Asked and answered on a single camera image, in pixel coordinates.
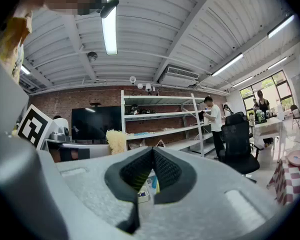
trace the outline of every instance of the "ceiling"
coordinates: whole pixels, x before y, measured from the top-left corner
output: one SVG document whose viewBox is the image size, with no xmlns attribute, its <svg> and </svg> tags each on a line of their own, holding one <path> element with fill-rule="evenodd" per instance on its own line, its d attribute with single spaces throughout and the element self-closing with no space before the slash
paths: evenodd
<svg viewBox="0 0 300 240">
<path fill-rule="evenodd" d="M 29 94 L 87 86 L 157 82 L 167 65 L 200 75 L 202 87 L 226 90 L 262 71 L 300 43 L 297 17 L 268 39 L 267 32 L 290 14 L 284 0 L 119 0 L 117 55 L 107 55 L 100 15 L 33 12 L 20 76 Z M 94 51 L 98 58 L 87 60 Z M 244 58 L 218 76 L 211 73 L 239 53 Z"/>
</svg>

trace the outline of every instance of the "white t-shirt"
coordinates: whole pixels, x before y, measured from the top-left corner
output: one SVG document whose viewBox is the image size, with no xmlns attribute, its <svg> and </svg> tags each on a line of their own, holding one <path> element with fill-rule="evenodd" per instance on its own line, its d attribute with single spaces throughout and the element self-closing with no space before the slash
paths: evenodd
<svg viewBox="0 0 300 240">
<path fill-rule="evenodd" d="M 225 117 L 229 117 L 229 116 L 231 116 L 231 113 L 230 113 L 230 111 L 225 110 L 224 115 L 225 115 Z"/>
<path fill-rule="evenodd" d="M 213 105 L 211 108 L 211 116 L 215 118 L 214 121 L 211 121 L 211 131 L 221 132 L 221 112 L 220 108 L 217 105 Z"/>
</svg>

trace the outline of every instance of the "office chair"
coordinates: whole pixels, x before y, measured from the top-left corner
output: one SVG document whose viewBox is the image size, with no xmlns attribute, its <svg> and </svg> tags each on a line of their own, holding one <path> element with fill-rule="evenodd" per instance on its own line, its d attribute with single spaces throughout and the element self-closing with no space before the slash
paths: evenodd
<svg viewBox="0 0 300 240">
<path fill-rule="evenodd" d="M 247 116 L 246 116 L 243 112 L 237 112 L 237 113 L 235 113 L 235 114 L 236 114 L 236 115 L 242 116 L 242 118 L 243 118 L 244 121 L 248 121 Z M 251 133 L 249 132 L 249 139 L 251 139 L 253 136 L 254 136 L 254 134 L 253 134 L 253 130 L 252 130 L 252 127 L 251 127 Z M 252 143 L 252 142 L 250 142 L 250 148 L 251 148 L 252 150 L 254 150 L 254 148 L 256 148 L 255 159 L 258 159 L 259 151 L 265 149 L 263 146 L 258 145 L 258 144 L 254 144 L 254 143 Z"/>
<path fill-rule="evenodd" d="M 221 127 L 225 150 L 221 150 L 219 160 L 237 172 L 246 175 L 260 168 L 257 159 L 251 154 L 249 144 L 249 122 L 241 114 L 230 115 Z"/>
<path fill-rule="evenodd" d="M 300 130 L 300 124 L 299 124 L 299 121 L 300 121 L 300 110 L 297 107 L 297 105 L 294 105 L 294 104 L 291 105 L 290 109 L 291 109 L 292 116 L 293 116 L 292 117 L 292 128 L 291 129 L 293 129 L 294 125 L 297 124 L 298 127 L 299 127 L 299 130 Z M 293 112 L 294 110 L 298 110 L 299 114 L 297 114 L 297 116 L 295 116 L 295 113 Z"/>
</svg>

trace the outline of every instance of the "air conditioner unit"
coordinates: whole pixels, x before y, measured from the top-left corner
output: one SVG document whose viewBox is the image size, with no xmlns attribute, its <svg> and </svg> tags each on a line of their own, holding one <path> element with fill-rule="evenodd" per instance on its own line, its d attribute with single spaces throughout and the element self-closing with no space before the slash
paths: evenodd
<svg viewBox="0 0 300 240">
<path fill-rule="evenodd" d="M 199 75 L 184 69 L 168 66 L 159 83 L 161 85 L 190 87 L 198 83 Z"/>
</svg>

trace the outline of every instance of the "red checkered fabric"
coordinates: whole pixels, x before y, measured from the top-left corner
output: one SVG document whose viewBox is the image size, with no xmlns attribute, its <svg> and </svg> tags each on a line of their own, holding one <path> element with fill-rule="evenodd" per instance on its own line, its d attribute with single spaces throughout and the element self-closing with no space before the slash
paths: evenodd
<svg viewBox="0 0 300 240">
<path fill-rule="evenodd" d="M 290 164 L 284 156 L 280 159 L 267 185 L 275 187 L 277 202 L 281 205 L 292 203 L 300 195 L 300 167 Z"/>
</svg>

